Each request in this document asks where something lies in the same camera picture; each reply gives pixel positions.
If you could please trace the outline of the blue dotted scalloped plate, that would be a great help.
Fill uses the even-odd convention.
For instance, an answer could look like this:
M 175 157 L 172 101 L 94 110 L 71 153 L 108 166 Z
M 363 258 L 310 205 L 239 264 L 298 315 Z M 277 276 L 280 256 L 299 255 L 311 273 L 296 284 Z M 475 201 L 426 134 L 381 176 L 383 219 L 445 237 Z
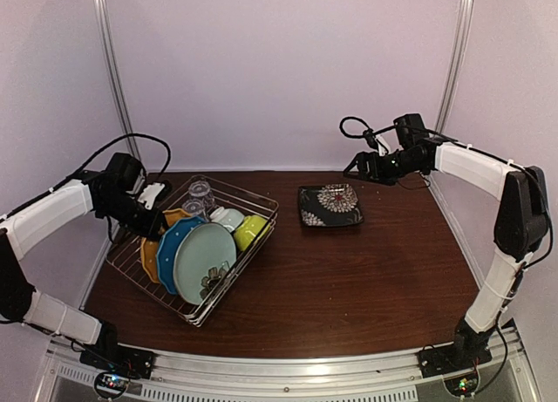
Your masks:
M 160 283 L 170 295 L 178 295 L 174 284 L 174 262 L 178 247 L 194 228 L 206 222 L 199 216 L 182 218 L 160 239 L 156 254 L 157 273 Z

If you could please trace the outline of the yellow dotted scalloped plate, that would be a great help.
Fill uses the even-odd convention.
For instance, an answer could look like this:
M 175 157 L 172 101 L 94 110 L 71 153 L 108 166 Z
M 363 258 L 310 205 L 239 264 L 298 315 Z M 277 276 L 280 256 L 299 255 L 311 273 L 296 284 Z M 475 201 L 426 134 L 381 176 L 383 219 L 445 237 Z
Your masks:
M 180 219 L 190 217 L 191 215 L 182 208 L 175 208 L 165 210 L 167 224 L 172 227 Z M 157 252 L 159 243 L 143 238 L 140 244 L 140 260 L 143 270 L 146 272 L 148 278 L 152 283 L 160 284 L 160 279 L 157 269 Z

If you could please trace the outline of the black floral square plate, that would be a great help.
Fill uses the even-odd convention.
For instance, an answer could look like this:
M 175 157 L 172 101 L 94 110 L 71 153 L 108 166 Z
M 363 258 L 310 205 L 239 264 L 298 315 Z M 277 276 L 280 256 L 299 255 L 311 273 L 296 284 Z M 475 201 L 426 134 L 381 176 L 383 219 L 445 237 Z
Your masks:
M 343 228 L 364 221 L 357 192 L 347 183 L 298 188 L 300 221 L 310 228 Z

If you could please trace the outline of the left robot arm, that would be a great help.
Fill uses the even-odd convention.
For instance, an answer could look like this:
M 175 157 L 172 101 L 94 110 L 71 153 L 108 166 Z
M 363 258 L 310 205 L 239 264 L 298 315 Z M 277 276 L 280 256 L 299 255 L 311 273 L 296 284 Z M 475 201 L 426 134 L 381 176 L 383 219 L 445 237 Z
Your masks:
M 155 181 L 137 190 L 143 171 L 139 160 L 115 153 L 102 171 L 79 169 L 37 198 L 1 218 L 1 321 L 28 324 L 90 349 L 108 371 L 126 361 L 115 327 L 39 291 L 25 277 L 20 262 L 42 240 L 81 216 L 117 221 L 126 231 L 156 241 L 168 229 L 156 207 L 171 189 Z

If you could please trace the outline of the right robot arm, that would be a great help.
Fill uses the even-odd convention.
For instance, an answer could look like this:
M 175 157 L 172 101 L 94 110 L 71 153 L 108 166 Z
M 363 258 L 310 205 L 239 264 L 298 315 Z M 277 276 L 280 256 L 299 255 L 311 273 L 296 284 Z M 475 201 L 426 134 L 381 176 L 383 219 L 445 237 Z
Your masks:
M 387 128 L 374 130 L 361 118 L 355 121 L 364 130 L 360 134 L 343 130 L 342 135 L 364 140 L 370 149 L 355 155 L 344 169 L 345 177 L 392 186 L 411 173 L 439 172 L 484 191 L 499 204 L 490 269 L 447 349 L 447 361 L 465 368 L 498 329 L 524 272 L 542 262 L 535 256 L 541 243 L 554 240 L 546 176 L 540 167 L 522 166 L 428 129 L 418 113 L 400 116 L 389 127 L 398 138 L 395 150 L 382 139 Z

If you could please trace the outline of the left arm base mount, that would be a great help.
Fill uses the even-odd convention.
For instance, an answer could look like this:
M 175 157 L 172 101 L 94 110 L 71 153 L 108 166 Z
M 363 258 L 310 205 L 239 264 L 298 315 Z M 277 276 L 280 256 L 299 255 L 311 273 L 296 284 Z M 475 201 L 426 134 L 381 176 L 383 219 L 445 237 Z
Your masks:
M 86 347 L 79 356 L 82 365 L 116 373 L 130 379 L 150 379 L 154 353 L 133 347 L 118 345 L 113 355 L 102 355 L 100 350 Z

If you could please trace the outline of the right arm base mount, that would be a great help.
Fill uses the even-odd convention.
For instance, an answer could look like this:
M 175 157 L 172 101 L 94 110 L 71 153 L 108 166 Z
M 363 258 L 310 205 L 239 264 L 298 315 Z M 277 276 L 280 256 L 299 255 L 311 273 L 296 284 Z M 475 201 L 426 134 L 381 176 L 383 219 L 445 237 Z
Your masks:
M 446 375 L 472 369 L 475 365 L 490 362 L 493 357 L 487 348 L 476 353 L 459 354 L 453 344 L 438 347 L 427 345 L 418 352 L 418 364 L 423 378 Z

